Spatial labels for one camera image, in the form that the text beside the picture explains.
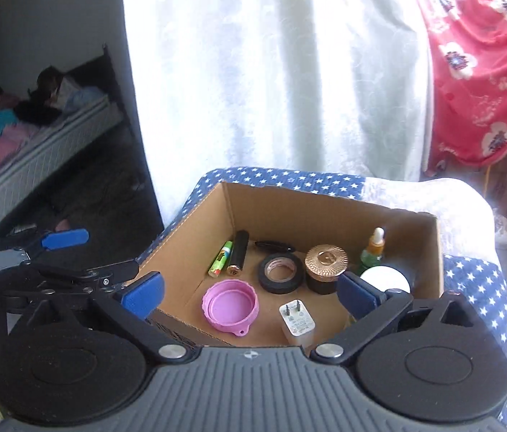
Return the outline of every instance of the blue pad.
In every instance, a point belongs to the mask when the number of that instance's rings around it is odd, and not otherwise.
[[[46,250],[58,250],[60,248],[82,245],[88,240],[88,231],[85,229],[72,229],[64,232],[47,234],[41,240],[41,246]]]
[[[146,274],[143,278],[124,288],[117,295],[121,304],[142,320],[161,304],[165,296],[165,281],[157,271]]]
[[[350,271],[339,276],[337,292],[341,304],[356,320],[364,318],[386,299],[383,292]]]

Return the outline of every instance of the silver screw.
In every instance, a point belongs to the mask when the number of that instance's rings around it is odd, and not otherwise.
[[[164,359],[181,359],[186,355],[187,349],[180,345],[165,345],[157,353]]]
[[[323,345],[316,347],[316,352],[321,357],[326,357],[327,359],[335,359],[344,353],[344,348],[332,343],[324,343]]]

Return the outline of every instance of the pink lid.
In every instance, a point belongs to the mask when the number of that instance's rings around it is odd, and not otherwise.
[[[259,313],[252,286],[240,279],[226,279],[211,286],[202,299],[202,310],[219,331],[246,336]]]

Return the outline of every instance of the gray wall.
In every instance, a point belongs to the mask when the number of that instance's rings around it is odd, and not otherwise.
[[[139,132],[122,0],[0,0],[0,84],[18,95],[49,65],[67,70],[106,43],[126,110]]]

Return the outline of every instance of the bed headboard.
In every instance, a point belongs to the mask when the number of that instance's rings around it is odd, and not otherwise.
[[[67,71],[67,74],[75,79],[80,86],[96,86],[101,89],[109,96],[110,100],[117,103],[127,118],[122,91],[117,84],[107,45],[103,46],[103,51],[104,54],[100,57]]]

